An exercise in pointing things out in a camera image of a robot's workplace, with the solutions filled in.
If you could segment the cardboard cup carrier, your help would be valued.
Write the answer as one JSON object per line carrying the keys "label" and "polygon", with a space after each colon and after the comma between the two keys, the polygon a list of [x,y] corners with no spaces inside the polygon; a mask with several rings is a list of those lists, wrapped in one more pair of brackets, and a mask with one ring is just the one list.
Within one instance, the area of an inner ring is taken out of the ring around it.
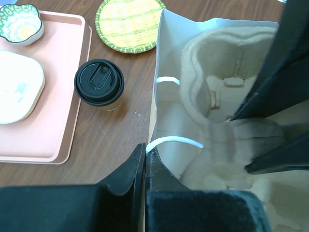
{"label": "cardboard cup carrier", "polygon": [[263,203],[275,232],[309,229],[309,174],[249,175],[253,158],[309,130],[304,102],[269,119],[232,120],[276,34],[274,27],[227,27],[193,38],[181,57],[180,98],[200,128],[203,149],[181,175],[190,189],[246,190]]}

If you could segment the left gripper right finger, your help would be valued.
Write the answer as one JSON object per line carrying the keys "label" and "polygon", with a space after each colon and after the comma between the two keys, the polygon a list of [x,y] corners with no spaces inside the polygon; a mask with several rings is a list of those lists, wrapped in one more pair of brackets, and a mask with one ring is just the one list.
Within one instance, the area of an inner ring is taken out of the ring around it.
{"label": "left gripper right finger", "polygon": [[147,232],[270,232],[258,198],[242,190],[190,190],[162,163],[157,149],[146,157]]}

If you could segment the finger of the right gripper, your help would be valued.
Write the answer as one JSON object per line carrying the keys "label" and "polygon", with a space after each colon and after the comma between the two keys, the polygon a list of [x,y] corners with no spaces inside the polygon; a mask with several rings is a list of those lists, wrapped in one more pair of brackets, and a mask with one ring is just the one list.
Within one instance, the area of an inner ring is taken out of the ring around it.
{"label": "finger of the right gripper", "polygon": [[232,120],[266,118],[309,98],[309,2],[287,1],[273,44]]}
{"label": "finger of the right gripper", "polygon": [[269,174],[309,169],[309,135],[300,135],[261,155],[245,166],[249,174]]}

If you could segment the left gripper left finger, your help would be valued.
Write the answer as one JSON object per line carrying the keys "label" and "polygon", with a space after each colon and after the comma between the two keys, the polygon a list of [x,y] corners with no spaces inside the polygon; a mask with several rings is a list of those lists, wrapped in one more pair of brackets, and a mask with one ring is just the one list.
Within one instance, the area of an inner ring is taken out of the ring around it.
{"label": "left gripper left finger", "polygon": [[138,232],[142,230],[145,144],[95,184],[0,189],[3,232]]}

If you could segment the brown paper coffee cup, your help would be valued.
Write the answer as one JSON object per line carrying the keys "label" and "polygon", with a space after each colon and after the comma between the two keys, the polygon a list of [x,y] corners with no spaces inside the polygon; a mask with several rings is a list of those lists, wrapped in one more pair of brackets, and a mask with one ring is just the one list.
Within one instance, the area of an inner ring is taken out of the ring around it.
{"label": "brown paper coffee cup", "polygon": [[103,106],[102,109],[105,111],[113,111],[115,109],[117,109],[121,104],[122,104],[123,100],[121,98],[117,99],[115,102]]}

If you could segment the brown paper bag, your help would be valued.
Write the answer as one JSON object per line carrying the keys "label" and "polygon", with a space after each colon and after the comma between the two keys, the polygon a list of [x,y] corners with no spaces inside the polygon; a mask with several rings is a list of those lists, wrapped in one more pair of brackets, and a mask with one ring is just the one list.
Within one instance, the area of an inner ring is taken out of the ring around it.
{"label": "brown paper bag", "polygon": [[275,232],[309,229],[309,174],[249,175],[245,165],[309,130],[303,101],[267,118],[231,117],[251,90],[278,24],[213,18],[194,22],[164,10],[159,23],[149,140],[192,190],[246,190]]}

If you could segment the black coffee cup lid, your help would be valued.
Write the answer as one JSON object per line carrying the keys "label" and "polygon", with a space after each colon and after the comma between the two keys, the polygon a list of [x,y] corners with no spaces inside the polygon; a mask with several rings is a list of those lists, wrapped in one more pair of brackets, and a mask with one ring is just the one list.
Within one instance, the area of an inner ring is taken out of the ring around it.
{"label": "black coffee cup lid", "polygon": [[106,59],[92,59],[76,72],[74,87],[85,103],[103,107],[123,99],[124,75],[120,68]]}

